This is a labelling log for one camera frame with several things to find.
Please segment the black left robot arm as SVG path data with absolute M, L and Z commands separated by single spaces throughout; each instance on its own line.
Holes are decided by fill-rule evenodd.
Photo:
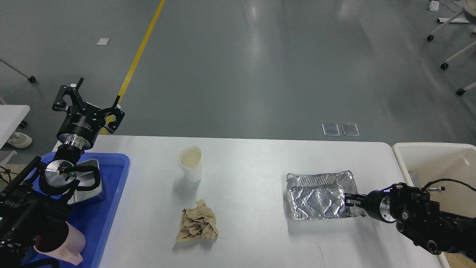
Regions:
M 1 266 L 37 268 L 60 266 L 58 258 L 44 258 L 22 264 L 37 238 L 56 239 L 68 230 L 67 220 L 73 212 L 69 200 L 77 192 L 89 192 L 102 183 L 100 168 L 81 165 L 85 151 L 93 148 L 100 130 L 114 133 L 125 113 L 120 96 L 109 108 L 85 102 L 79 93 L 83 82 L 62 85 L 53 102 L 54 111 L 66 112 L 57 139 L 61 143 L 50 162 L 35 157 L 1 191 Z

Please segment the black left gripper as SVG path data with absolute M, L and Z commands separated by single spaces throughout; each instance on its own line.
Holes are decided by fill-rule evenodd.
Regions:
M 117 131 L 125 113 L 120 108 L 121 96 L 118 95 L 111 107 L 83 115 L 86 113 L 86 104 L 79 94 L 83 81 L 84 78 L 81 77 L 76 84 L 62 85 L 53 102 L 52 110 L 67 113 L 57 133 L 58 141 L 80 150 L 89 150 L 94 146 L 100 130 L 104 129 L 110 134 Z

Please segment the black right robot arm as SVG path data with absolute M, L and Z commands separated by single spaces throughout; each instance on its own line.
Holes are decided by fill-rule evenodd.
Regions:
M 476 220 L 442 211 L 430 197 L 430 187 L 438 182 L 421 188 L 400 182 L 366 195 L 345 193 L 344 202 L 364 209 L 373 219 L 395 223 L 400 234 L 430 254 L 457 253 L 475 261 Z

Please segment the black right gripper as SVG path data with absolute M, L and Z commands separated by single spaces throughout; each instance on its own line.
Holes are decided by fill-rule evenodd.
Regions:
M 372 191 L 368 195 L 344 194 L 344 203 L 347 207 L 359 207 L 373 219 L 384 223 L 394 223 L 397 220 L 391 215 L 390 201 L 387 193 Z

